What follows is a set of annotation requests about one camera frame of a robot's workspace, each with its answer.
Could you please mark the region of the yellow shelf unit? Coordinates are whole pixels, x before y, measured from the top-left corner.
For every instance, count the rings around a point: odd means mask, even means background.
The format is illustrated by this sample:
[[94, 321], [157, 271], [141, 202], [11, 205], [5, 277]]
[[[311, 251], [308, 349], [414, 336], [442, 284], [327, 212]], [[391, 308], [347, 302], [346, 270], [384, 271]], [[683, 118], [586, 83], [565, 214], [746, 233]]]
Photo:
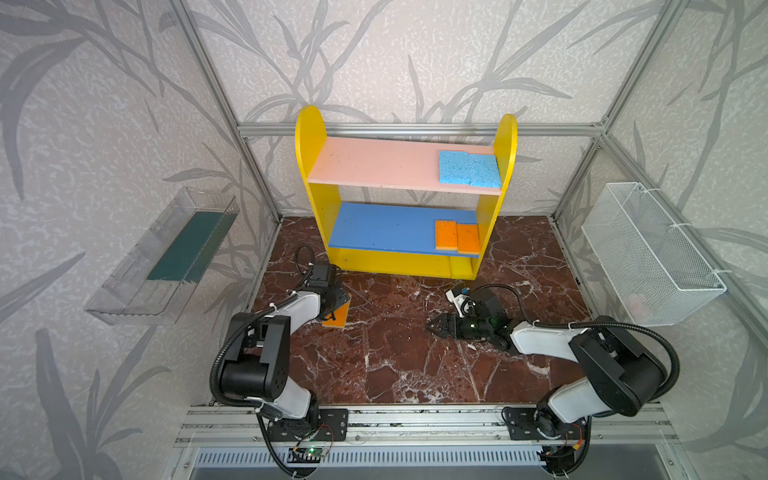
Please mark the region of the yellow shelf unit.
[[[473, 280], [509, 188], [518, 120], [500, 120], [490, 146], [332, 137], [320, 110], [303, 108], [295, 125], [298, 169], [331, 263], [348, 271]], [[493, 155], [501, 188], [439, 182], [439, 152]], [[472, 210], [343, 200], [343, 186], [473, 194]], [[435, 221], [477, 224], [479, 255], [435, 249]]]

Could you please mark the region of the controller board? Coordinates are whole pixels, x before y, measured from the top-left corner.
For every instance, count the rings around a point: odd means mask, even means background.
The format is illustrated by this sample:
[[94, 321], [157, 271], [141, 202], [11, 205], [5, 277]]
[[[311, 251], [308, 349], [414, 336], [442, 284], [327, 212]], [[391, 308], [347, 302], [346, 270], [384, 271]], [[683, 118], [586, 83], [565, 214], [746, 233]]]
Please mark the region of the controller board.
[[583, 452], [572, 447], [544, 449], [539, 457], [543, 462], [542, 468], [555, 478], [568, 477], [583, 463]]
[[287, 460], [291, 464], [318, 464], [330, 456], [331, 450], [331, 443], [295, 445], [288, 449]]

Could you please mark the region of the left controller board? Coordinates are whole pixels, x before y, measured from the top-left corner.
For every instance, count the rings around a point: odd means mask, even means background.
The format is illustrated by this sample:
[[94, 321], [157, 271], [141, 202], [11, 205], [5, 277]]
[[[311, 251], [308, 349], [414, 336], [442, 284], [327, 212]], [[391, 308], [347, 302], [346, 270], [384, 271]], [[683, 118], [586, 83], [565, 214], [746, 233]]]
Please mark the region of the left controller board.
[[287, 460], [291, 464], [318, 464], [330, 456], [331, 450], [331, 443], [295, 445], [288, 449]]

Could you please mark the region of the yellow orange sponge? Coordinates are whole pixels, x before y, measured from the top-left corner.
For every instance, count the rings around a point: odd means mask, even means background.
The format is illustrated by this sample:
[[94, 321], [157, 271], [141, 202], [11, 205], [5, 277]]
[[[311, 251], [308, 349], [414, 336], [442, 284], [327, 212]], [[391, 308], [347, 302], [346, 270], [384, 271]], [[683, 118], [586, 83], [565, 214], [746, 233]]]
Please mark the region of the yellow orange sponge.
[[464, 255], [479, 255], [481, 242], [477, 224], [457, 224], [457, 252]]

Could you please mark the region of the orange yellow sponge floor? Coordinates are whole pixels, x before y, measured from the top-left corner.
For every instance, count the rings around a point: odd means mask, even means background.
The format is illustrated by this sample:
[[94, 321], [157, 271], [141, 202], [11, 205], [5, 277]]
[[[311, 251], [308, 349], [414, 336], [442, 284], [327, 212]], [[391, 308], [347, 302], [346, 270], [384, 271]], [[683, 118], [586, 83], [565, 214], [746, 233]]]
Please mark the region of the orange yellow sponge floor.
[[458, 230], [455, 221], [435, 221], [435, 249], [453, 252], [458, 250]]

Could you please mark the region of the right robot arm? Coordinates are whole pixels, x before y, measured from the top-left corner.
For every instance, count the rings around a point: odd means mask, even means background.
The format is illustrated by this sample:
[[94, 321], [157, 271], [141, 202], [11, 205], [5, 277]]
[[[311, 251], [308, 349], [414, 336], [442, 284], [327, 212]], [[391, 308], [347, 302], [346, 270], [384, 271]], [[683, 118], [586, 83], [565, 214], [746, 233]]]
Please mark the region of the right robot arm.
[[595, 416], [633, 417], [677, 383], [681, 364], [672, 344], [649, 328], [600, 316], [587, 322], [549, 324], [526, 308], [510, 316], [495, 295], [499, 284], [457, 286], [453, 305], [425, 328], [440, 337], [484, 342], [512, 355], [543, 355], [577, 364], [582, 378], [550, 391], [534, 407], [506, 407], [502, 418], [512, 439], [588, 437]]

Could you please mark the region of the blue sponge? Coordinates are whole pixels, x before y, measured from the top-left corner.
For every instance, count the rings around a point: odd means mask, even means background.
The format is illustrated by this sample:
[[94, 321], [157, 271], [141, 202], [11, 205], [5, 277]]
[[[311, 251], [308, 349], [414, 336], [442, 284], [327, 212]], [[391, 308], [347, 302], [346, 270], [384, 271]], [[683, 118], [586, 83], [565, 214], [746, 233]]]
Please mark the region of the blue sponge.
[[501, 188], [501, 178], [493, 155], [469, 154], [470, 185], [481, 188]]
[[469, 154], [462, 151], [439, 152], [439, 182], [451, 185], [470, 185], [471, 174], [467, 171]]

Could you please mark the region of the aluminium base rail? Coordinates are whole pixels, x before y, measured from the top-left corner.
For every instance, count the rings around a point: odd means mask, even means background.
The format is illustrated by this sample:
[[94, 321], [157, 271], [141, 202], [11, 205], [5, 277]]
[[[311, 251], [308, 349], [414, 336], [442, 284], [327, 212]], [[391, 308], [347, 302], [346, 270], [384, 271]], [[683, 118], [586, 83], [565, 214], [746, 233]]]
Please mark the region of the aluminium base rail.
[[[662, 406], [636, 416], [597, 418], [555, 439], [503, 420], [494, 404], [369, 404], [324, 411], [329, 426], [301, 443], [320, 451], [299, 465], [309, 479], [548, 479], [540, 455], [569, 446], [584, 459], [570, 479], [694, 479], [697, 474]], [[259, 429], [238, 407], [193, 407], [182, 423], [164, 479], [281, 479]]]

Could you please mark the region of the clear plastic wall bin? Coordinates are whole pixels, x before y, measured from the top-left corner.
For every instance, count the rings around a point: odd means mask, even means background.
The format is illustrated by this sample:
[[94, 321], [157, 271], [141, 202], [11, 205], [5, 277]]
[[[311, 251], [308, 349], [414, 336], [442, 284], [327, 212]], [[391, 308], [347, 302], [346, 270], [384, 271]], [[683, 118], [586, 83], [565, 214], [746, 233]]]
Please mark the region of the clear plastic wall bin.
[[175, 324], [239, 213], [234, 194], [180, 189], [85, 311], [112, 326]]

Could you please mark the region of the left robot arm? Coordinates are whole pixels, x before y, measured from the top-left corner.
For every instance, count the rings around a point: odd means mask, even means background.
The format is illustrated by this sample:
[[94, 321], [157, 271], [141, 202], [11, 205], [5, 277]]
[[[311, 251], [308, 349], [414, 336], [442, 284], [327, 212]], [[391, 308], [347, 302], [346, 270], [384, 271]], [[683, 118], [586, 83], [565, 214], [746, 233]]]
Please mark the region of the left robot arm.
[[348, 411], [320, 407], [316, 394], [290, 377], [290, 340], [309, 324], [345, 327], [351, 296], [340, 269], [317, 262], [309, 245], [296, 249], [294, 264], [300, 281], [287, 299], [231, 318], [209, 388], [220, 405], [252, 408], [270, 441], [344, 440]]

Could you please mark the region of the right controller board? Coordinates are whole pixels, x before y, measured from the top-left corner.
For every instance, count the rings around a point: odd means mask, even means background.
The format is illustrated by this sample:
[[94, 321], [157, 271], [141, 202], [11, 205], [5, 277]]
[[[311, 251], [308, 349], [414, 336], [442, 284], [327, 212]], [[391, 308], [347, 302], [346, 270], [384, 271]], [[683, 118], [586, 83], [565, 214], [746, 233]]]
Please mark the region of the right controller board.
[[544, 449], [539, 457], [543, 462], [542, 468], [555, 478], [568, 477], [583, 463], [583, 452], [572, 447]]

